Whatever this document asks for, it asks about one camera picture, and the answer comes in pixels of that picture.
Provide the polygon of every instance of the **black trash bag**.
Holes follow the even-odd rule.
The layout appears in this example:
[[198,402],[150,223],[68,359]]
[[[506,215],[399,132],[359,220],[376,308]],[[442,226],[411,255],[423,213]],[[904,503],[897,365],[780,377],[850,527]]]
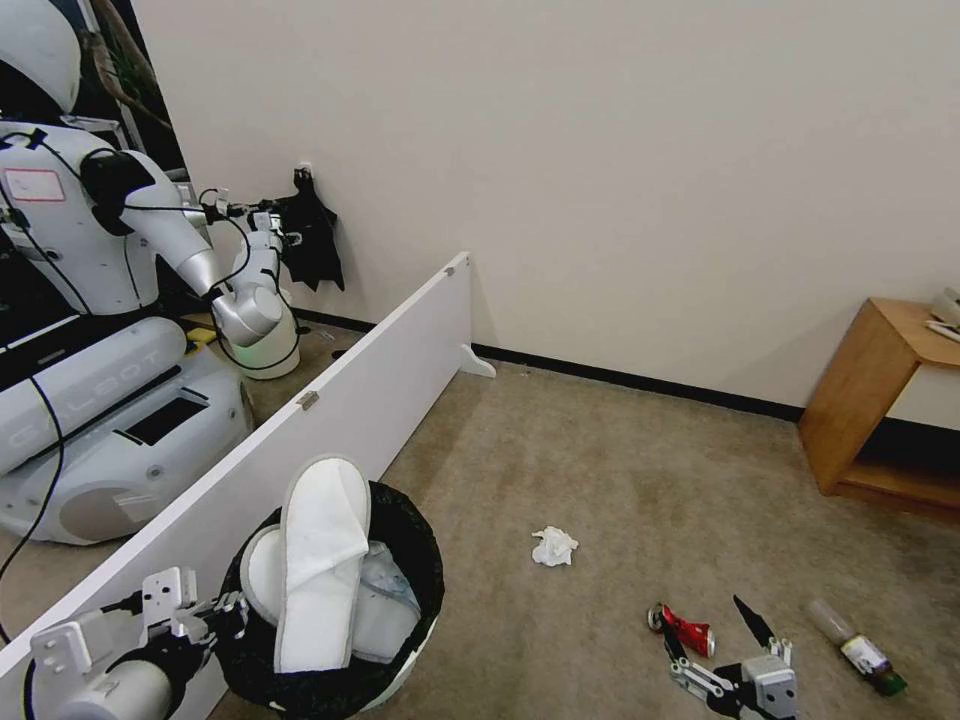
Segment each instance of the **black trash bag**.
[[[404,662],[427,637],[443,602],[443,562],[433,529],[413,502],[399,490],[370,483],[370,540],[386,543],[406,575],[420,603],[420,622],[389,664],[351,658],[340,670],[273,672],[273,646],[277,630],[251,608],[244,636],[219,639],[214,648],[227,684],[240,697],[258,705],[285,708],[289,720],[339,720],[355,715],[387,689]],[[280,522],[280,509],[250,537]],[[240,552],[230,563],[221,593],[240,590]]]

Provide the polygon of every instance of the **wooden table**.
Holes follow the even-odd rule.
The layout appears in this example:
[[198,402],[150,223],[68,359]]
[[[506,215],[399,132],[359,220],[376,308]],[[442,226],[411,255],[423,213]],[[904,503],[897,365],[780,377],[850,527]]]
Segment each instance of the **wooden table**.
[[865,443],[921,365],[960,370],[960,343],[924,326],[928,305],[870,298],[847,331],[800,419],[800,437],[824,495],[960,519],[957,452],[904,462],[864,455]]

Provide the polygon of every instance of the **black baseboard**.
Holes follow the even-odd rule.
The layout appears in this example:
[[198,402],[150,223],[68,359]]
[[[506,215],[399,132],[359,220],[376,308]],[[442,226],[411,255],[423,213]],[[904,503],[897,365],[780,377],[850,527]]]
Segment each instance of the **black baseboard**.
[[354,332],[370,332],[377,326],[376,323],[368,323],[366,320],[354,320],[339,315],[327,315],[327,313],[320,313],[316,310],[293,308],[293,313],[301,320],[342,327],[344,330],[353,330]]
[[[304,320],[333,325],[334,327],[341,327],[356,332],[369,332],[374,328],[373,323],[340,317],[339,315],[328,315],[327,313],[316,312],[315,310],[302,310],[297,308],[296,314],[297,317],[303,318]],[[694,387],[693,385],[657,380],[656,378],[645,377],[643,375],[633,375],[618,370],[607,370],[606,368],[593,367],[592,365],[581,365],[579,363],[568,362],[567,360],[556,360],[541,355],[530,355],[515,350],[504,350],[503,348],[492,347],[490,345],[473,343],[473,351],[480,357],[487,358],[488,360],[501,360],[517,365],[528,365],[530,367],[540,368],[541,370],[550,370],[552,372],[563,373],[564,375],[576,375],[577,377],[599,380],[613,385],[622,385],[623,387],[655,392],[661,395],[687,398],[709,405],[719,405],[720,407],[730,408],[731,410],[767,415],[781,420],[789,420],[790,422],[796,422],[803,414],[803,408],[793,405],[784,405],[782,403],[770,402],[769,400],[758,400],[743,395],[720,392],[719,390],[707,390],[705,388]]]

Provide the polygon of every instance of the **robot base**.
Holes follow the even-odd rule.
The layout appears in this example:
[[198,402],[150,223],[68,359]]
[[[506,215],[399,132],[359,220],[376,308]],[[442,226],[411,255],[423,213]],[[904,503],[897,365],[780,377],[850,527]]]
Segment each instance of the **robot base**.
[[[209,349],[173,372],[67,440],[34,540],[89,545],[132,535],[250,434],[240,379]],[[0,526],[27,532],[56,466],[53,448],[0,476]]]

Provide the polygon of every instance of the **crumpled tissue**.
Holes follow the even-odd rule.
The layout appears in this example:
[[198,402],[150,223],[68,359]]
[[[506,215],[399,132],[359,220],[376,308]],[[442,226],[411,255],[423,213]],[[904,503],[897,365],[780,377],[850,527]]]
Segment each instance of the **crumpled tissue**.
[[580,547],[580,543],[563,530],[547,525],[543,530],[533,533],[533,537],[541,538],[540,544],[533,549],[534,562],[548,567],[573,564],[571,555]]

